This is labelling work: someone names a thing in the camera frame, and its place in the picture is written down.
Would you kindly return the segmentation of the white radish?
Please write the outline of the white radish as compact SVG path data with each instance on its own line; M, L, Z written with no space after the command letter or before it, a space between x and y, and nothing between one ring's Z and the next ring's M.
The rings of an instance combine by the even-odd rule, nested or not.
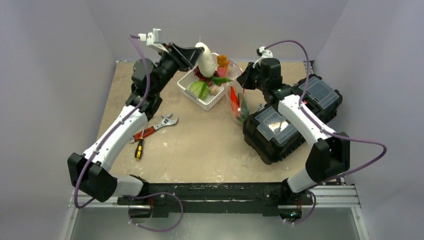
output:
M200 72L205 77L212 77L215 71L217 71L217 68L219 68L217 59L216 60L214 59L212 52L210 51L209 47L205 43L199 41L196 43L195 47L204 49L203 53L200 55L197 61L197 66L199 67ZM220 86L221 84L224 84L224 83L231 82L231 80L229 80L226 76L213 77L211 80L212 80L212 84L215 84L217 86Z

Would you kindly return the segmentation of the green cucumber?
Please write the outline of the green cucumber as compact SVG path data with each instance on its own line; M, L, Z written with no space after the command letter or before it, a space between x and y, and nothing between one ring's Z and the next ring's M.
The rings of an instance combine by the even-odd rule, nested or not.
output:
M249 111L246 99L242 96L241 93L238 94L238 100L239 100L239 108L238 108L238 115L236 119L239 122L243 123L250 115L250 111Z

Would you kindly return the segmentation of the clear orange zip bag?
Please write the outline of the clear orange zip bag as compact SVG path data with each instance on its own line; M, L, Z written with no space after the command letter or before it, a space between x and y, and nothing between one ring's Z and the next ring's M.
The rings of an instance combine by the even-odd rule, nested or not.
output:
M226 77L231 80L230 82L224 83L224 94L226 97L226 100L229 104L229 114L232 116L232 118L237 121L240 124L243 124L243 122L240 122L236 119L235 114L232 111L231 105L230 105L230 86L233 86L235 89L235 93L238 97L239 94L242 94L242 96L245 98L246 103L247 99L245 97L245 89L241 86L241 84L237 81L237 78L243 73L241 68L232 60L229 59L229 66L226 72Z

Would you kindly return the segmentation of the green cabbage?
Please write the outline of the green cabbage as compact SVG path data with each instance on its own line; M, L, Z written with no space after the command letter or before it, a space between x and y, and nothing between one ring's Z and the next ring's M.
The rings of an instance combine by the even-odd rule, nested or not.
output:
M194 81L188 90L198 99L205 100L209 95L209 86L200 80Z

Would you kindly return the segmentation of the orange carrot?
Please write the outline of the orange carrot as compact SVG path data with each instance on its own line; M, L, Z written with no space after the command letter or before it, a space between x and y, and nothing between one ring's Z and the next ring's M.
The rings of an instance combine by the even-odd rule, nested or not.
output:
M230 106L232 109L232 112L237 117L240 115L240 103L239 98L236 95L236 91L233 86L230 86L229 88L229 99L230 99Z

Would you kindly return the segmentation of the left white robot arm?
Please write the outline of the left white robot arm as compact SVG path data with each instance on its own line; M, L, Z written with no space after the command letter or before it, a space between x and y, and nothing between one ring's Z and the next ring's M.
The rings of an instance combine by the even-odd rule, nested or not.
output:
M159 62L143 57L134 64L131 93L116 120L83 153L72 153L67 159L71 184L76 191L99 202L112 196L129 196L138 205L148 201L149 191L143 187L141 178L117 177L109 171L130 138L159 109L160 93L168 82L178 71L193 69L205 51L206 47L200 43L187 48L164 43L159 50Z

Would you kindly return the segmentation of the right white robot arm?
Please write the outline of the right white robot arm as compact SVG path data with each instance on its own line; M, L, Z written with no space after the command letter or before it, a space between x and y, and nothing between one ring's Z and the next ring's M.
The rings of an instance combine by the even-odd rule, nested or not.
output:
M264 163L284 159L302 143L310 146L304 168L282 182L284 202L294 203L301 192L349 169L348 136L328 126L343 98L321 77L307 72L304 79L287 85L279 60L264 58L248 63L237 81L245 89L260 90L266 102L242 127L245 142Z

